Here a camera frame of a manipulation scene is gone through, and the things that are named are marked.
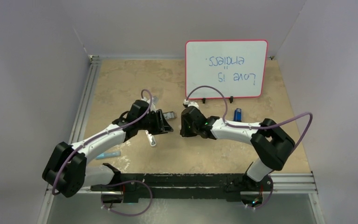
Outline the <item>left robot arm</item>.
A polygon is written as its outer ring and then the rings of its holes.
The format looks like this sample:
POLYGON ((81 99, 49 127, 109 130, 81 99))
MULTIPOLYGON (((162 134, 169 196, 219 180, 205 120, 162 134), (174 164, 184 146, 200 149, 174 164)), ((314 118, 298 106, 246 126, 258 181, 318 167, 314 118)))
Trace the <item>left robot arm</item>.
POLYGON ((140 130, 151 135, 170 133, 162 110, 146 100, 136 100, 130 110, 123 112, 105 129, 80 142, 57 144, 42 173, 42 178, 52 186, 52 193, 72 197, 86 182, 86 167, 90 161, 108 149, 125 143, 140 130))

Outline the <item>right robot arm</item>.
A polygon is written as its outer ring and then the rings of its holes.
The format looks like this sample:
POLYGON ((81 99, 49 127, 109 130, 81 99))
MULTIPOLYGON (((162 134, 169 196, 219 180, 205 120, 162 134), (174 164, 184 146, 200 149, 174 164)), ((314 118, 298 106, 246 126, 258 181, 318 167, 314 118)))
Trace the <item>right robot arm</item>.
POLYGON ((282 170, 295 148, 294 140, 271 119, 259 123, 225 123, 222 118, 206 118, 195 106, 181 113, 182 137, 200 136, 204 139, 233 140, 253 146, 258 155, 245 172, 243 184, 249 190, 260 186, 262 179, 273 171, 282 170))

